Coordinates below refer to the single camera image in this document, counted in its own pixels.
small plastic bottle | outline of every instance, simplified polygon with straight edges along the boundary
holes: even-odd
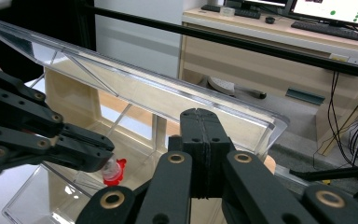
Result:
[[[102,169],[103,183],[107,186],[115,186],[123,179],[124,167],[127,160],[117,160],[113,155]]]

transparent plastic lid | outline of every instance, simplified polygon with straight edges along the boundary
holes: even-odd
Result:
[[[3,209],[12,223],[75,223],[90,195],[40,165]]]
[[[165,77],[0,21],[0,40],[35,63],[106,91],[163,118],[181,112],[214,112],[237,149],[265,155],[288,125],[288,118],[222,93]]]

black pole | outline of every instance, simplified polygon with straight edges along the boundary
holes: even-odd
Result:
[[[290,60],[297,63],[309,64],[309,65],[358,77],[358,65],[356,64],[343,63],[312,54],[307,54],[290,49],[284,49],[271,45],[256,43],[253,41],[243,40],[228,35],[220,35],[208,31],[202,31],[199,29],[189,28],[182,25],[176,25],[164,21],[155,21],[138,16],[132,16],[129,14],[111,11],[103,8],[92,7],[87,4],[85,5],[85,9],[88,13],[92,13],[95,15],[105,16],[120,21],[128,21],[148,27],[157,28],[159,30],[177,33],[180,35],[188,35],[188,36],[208,40],[219,44],[228,45],[239,49],[247,49],[257,53],[262,53],[262,54]]]
[[[326,171],[314,171],[314,172],[297,172],[290,170],[291,175],[298,176],[308,181],[325,180],[325,179],[343,179],[343,178],[358,178],[358,167],[333,169]]]

table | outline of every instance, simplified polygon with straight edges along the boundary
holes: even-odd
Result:
[[[276,17],[274,24],[242,17],[223,17],[219,13],[194,8],[183,14],[183,25],[218,34],[230,35],[271,46],[297,50],[325,58],[342,55],[358,59],[358,41],[320,35],[291,28],[293,20]],[[305,95],[301,104],[318,108],[317,141],[320,152],[327,154],[333,147],[327,122],[334,71],[303,63],[295,63],[268,55],[236,49],[197,38],[184,36],[179,78],[198,82],[202,76],[218,77],[243,87],[276,94]],[[317,105],[314,99],[323,101]],[[358,77],[339,75],[334,95],[338,127],[346,127],[358,118]]]

clear acrylic box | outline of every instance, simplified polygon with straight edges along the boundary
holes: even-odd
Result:
[[[88,193],[42,164],[2,214],[13,223],[75,223],[89,200]]]
[[[167,152],[168,137],[180,134],[179,117],[185,110],[214,112],[236,149],[251,151],[261,160],[289,122],[216,91],[1,21],[0,40],[45,67],[47,103],[65,122],[112,140],[116,157],[127,160],[120,185],[130,189],[153,176],[159,157]],[[39,192],[40,183],[45,185]],[[64,195],[66,187],[75,190],[79,199]],[[87,199],[103,187],[101,172],[87,174],[47,163],[10,201],[4,214],[14,223],[73,223]],[[192,223],[224,223],[220,203],[219,199],[193,200]]]

